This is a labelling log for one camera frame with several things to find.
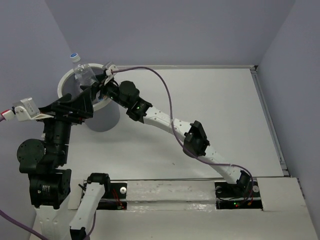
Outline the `clear bottle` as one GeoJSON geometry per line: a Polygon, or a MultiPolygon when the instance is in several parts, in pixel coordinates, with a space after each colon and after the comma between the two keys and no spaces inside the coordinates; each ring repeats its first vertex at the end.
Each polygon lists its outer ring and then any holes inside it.
{"type": "Polygon", "coordinates": [[[75,81],[79,88],[81,86],[91,86],[98,82],[92,68],[82,60],[78,53],[72,53],[70,59],[73,63],[75,81]]]}

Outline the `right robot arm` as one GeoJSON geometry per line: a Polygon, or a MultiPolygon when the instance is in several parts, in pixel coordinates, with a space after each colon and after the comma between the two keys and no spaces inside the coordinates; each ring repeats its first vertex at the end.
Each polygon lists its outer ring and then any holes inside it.
{"type": "Polygon", "coordinates": [[[140,91],[132,81],[121,83],[97,76],[96,79],[75,79],[79,90],[90,88],[93,98],[110,99],[125,108],[126,114],[136,122],[159,128],[172,134],[183,152],[219,173],[235,196],[249,197],[253,191],[253,177],[242,166],[227,162],[210,144],[203,125],[199,121],[186,122],[166,114],[140,97],[140,91]]]}

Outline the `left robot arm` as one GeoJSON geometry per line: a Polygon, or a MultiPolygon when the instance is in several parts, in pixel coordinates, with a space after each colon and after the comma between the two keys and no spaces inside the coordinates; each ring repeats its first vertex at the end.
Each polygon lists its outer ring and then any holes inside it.
{"type": "Polygon", "coordinates": [[[44,124],[44,139],[27,139],[17,149],[19,171],[29,179],[31,204],[40,221],[42,240],[88,240],[95,225],[101,198],[110,194],[107,173],[92,173],[82,186],[84,195],[77,213],[68,221],[71,197],[71,169],[67,163],[71,128],[92,118],[92,92],[85,89],[76,97],[70,93],[51,104],[37,108],[31,98],[13,107],[18,121],[44,124]]]}

